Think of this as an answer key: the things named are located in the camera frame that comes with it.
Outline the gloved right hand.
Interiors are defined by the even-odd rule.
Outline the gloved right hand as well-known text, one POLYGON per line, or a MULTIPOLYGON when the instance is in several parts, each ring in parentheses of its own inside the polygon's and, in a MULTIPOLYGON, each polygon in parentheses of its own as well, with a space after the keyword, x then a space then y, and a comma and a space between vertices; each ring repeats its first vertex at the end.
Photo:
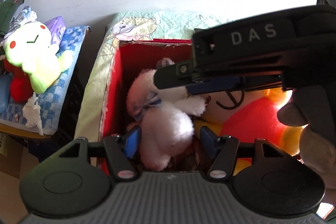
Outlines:
POLYGON ((277 112, 277 119, 290 127, 303 127, 301 159, 323 179, 323 201, 335 205, 335 101, 330 96, 322 86, 298 89, 277 112))

